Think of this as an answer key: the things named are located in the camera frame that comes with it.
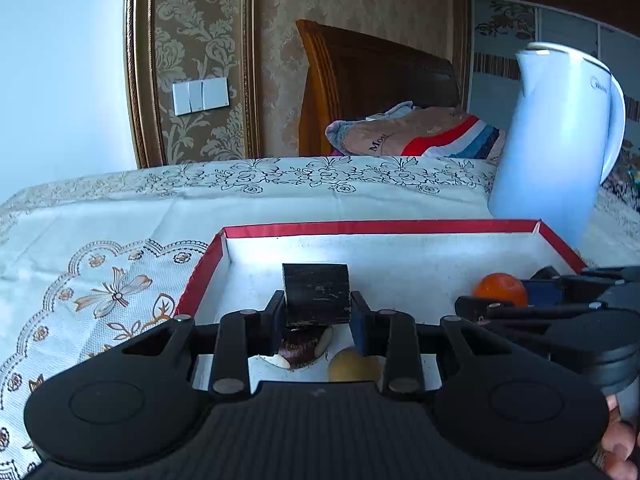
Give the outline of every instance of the damask wallpaper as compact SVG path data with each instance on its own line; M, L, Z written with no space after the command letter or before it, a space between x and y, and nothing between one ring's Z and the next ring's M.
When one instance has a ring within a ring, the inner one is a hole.
M265 156L298 154L298 118L308 63L299 18L407 44L447 57L450 0L256 0Z
M156 0L158 105L168 164L242 158L240 0ZM172 84L228 78L230 106L174 115Z

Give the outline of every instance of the red-rimmed box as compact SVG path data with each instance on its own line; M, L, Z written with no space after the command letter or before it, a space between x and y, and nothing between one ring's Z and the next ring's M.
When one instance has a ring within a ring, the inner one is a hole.
M218 322L235 310L263 310L273 292L283 288L283 263L347 264L351 290L359 290L372 310L395 308L417 322L433 324L453 314L455 299L470 294L475 283L491 272L524 279L547 265L561 274L576 273L586 266L547 225L535 220L226 227L195 267L177 313L190 314L197 323L205 324ZM328 359L353 343L347 326L335 329ZM291 371L251 358L252 388L260 379L324 381L326 362L321 361ZM432 368L425 372L436 380L437 370Z

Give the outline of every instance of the human hand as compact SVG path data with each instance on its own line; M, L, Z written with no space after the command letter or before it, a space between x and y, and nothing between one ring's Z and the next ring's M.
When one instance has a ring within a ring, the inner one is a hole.
M609 426L602 437L602 454L598 466L612 480L637 480L638 468L627 460L636 445L634 430L622 422L616 396L607 397Z

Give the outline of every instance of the kettle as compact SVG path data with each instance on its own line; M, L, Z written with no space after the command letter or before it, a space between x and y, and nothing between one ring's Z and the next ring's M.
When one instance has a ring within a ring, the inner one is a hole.
M541 219L576 247L620 153L624 95L603 62L574 48L529 43L516 57L522 91L489 211Z

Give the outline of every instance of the white tablecloth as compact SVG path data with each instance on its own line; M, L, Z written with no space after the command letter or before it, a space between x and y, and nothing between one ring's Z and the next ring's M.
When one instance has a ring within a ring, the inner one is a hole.
M481 160L272 158L18 193L0 206L0 478L21 478L38 463L22 424L30 392L170 317L221 227L490 218L494 171ZM640 263L640 216L601 190L578 249L589 264Z

